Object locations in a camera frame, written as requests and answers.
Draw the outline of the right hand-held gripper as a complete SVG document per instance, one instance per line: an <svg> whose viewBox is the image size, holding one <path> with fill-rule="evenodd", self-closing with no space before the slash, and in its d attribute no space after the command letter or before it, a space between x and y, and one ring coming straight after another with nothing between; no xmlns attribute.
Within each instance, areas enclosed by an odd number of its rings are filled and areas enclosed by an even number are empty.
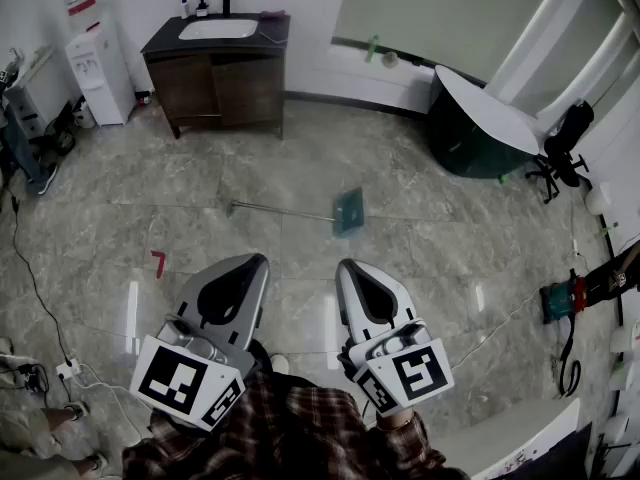
<svg viewBox="0 0 640 480"><path fill-rule="evenodd" d="M407 290L379 268L352 259L336 269L341 323L349 339L345 374L380 415L393 415L454 386L441 339L433 339Z"/></svg>

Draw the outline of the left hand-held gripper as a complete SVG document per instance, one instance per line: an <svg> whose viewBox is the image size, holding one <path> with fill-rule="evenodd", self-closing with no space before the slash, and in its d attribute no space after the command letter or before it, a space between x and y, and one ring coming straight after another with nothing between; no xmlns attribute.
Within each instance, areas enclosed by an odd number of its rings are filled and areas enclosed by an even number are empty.
<svg viewBox="0 0 640 480"><path fill-rule="evenodd" d="M259 253L191 275L161 330L144 338L130 392L182 423L213 430L254 368L248 347L269 281L269 261Z"/></svg>

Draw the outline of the teal long-handled dustpan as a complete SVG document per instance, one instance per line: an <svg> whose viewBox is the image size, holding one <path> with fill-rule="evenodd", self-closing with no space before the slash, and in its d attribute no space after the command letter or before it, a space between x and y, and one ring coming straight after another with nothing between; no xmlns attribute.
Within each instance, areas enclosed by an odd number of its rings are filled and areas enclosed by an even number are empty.
<svg viewBox="0 0 640 480"><path fill-rule="evenodd" d="M361 187L339 194L332 202L330 216L276 208L262 204L231 200L227 205L227 215L231 217L237 209L249 209L266 213L294 216L299 218L329 222L336 237L344 237L364 227L364 194Z"/></svg>

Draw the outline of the person's left forearm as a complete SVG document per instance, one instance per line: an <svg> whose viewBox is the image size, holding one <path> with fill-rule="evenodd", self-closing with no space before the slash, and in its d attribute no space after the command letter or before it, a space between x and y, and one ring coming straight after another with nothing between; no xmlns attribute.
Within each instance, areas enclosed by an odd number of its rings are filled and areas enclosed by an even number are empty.
<svg viewBox="0 0 640 480"><path fill-rule="evenodd" d="M213 432L187 429L155 410L152 436L122 452L123 480L242 480L246 465L225 442L228 424Z"/></svg>

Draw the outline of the person's right forearm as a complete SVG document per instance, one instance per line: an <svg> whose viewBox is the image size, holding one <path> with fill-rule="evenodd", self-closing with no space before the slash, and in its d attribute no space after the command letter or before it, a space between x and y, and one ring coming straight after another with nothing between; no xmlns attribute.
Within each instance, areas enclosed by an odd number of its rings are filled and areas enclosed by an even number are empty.
<svg viewBox="0 0 640 480"><path fill-rule="evenodd" d="M392 480L450 480L444 456L430 445L421 418L413 409L389 417L377 417L367 432L381 469Z"/></svg>

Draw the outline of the person's plaid shirt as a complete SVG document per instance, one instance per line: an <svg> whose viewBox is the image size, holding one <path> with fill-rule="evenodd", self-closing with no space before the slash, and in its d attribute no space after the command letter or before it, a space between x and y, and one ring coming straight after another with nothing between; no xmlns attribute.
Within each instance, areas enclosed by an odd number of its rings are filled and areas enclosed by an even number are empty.
<svg viewBox="0 0 640 480"><path fill-rule="evenodd" d="M259 372L223 422L219 480L387 480L354 398Z"/></svg>

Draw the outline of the teal power tool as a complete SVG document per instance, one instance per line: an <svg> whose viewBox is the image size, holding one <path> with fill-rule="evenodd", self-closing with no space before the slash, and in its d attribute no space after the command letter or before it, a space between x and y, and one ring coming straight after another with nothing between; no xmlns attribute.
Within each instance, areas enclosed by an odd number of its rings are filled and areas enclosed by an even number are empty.
<svg viewBox="0 0 640 480"><path fill-rule="evenodd" d="M564 317L574 317L587 306L584 277L570 270L570 277L562 283L552 283L539 289L543 323L549 324Z"/></svg>

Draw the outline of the white table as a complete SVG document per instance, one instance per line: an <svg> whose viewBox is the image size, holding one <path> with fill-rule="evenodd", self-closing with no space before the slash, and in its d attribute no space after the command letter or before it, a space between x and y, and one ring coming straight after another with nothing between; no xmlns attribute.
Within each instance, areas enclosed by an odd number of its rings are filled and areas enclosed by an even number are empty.
<svg viewBox="0 0 640 480"><path fill-rule="evenodd" d="M578 398L518 403L463 431L432 438L448 467L471 480L493 480L534 461L577 430Z"/></svg>

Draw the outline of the dark wooden vanity cabinet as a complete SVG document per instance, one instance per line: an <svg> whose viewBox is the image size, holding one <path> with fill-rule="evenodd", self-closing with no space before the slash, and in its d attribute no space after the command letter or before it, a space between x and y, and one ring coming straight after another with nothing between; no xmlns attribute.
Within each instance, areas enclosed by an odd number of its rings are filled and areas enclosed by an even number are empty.
<svg viewBox="0 0 640 480"><path fill-rule="evenodd" d="M258 27L242 39L178 38L187 25L206 19L253 19ZM260 32L287 31L289 38L289 28L288 14L278 20L231 13L166 21L141 55L173 136L188 127L271 128L283 135L287 44L270 44Z"/></svg>

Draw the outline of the green bin with white lid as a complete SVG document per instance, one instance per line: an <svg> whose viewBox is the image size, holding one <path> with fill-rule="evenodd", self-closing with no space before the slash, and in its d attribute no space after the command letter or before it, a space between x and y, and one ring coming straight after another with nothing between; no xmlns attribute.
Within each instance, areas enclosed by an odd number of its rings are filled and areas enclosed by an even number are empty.
<svg viewBox="0 0 640 480"><path fill-rule="evenodd" d="M428 146L451 174L474 179L499 178L539 153L539 143L524 119L455 71L435 67L439 90L426 117Z"/></svg>

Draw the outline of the black bag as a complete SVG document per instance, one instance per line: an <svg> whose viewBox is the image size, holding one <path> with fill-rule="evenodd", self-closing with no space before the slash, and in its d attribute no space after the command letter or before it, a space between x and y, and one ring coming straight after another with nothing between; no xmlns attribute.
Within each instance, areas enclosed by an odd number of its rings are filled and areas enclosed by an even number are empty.
<svg viewBox="0 0 640 480"><path fill-rule="evenodd" d="M47 125L44 132L44 146L59 156L68 155L76 145L76 139L71 130L73 123L72 106L67 102L58 116Z"/></svg>

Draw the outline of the white water dispenser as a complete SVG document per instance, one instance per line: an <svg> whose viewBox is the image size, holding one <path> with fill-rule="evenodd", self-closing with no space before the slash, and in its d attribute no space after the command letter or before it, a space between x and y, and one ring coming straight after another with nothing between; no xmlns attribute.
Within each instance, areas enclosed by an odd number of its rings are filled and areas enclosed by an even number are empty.
<svg viewBox="0 0 640 480"><path fill-rule="evenodd" d="M126 124L136 98L114 21L106 15L76 35L65 51L96 124Z"/></svg>

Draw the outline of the black office chair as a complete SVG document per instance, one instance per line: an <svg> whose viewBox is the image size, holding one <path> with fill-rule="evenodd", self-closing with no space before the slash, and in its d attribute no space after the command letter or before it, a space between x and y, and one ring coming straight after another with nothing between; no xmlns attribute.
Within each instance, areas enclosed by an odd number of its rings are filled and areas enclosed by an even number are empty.
<svg viewBox="0 0 640 480"><path fill-rule="evenodd" d="M578 155L578 160L574 161L571 151L593 120L594 111L588 102L583 101L578 105L572 105L565 114L557 133L544 141L543 153L533 157L538 169L526 172L525 177L527 179L539 177L545 180L547 189L545 204L549 204L559 195L560 190L556 183L558 179L570 188L577 188L580 186L577 169L584 168L586 172L589 171L584 158Z"/></svg>

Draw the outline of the white sink basin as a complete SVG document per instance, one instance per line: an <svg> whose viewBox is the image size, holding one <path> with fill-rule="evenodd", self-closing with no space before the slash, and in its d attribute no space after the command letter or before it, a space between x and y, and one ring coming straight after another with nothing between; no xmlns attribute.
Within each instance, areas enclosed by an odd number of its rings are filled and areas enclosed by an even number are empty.
<svg viewBox="0 0 640 480"><path fill-rule="evenodd" d="M253 19L206 19L187 25L178 38L183 41L242 39L252 36L258 27Z"/></svg>

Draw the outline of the clear water jug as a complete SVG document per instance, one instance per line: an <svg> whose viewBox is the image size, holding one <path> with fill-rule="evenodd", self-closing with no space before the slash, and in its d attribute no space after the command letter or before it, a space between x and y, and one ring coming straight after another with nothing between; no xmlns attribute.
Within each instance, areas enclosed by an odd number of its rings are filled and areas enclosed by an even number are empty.
<svg viewBox="0 0 640 480"><path fill-rule="evenodd" d="M113 15L113 0L64 0L73 34L96 27Z"/></svg>

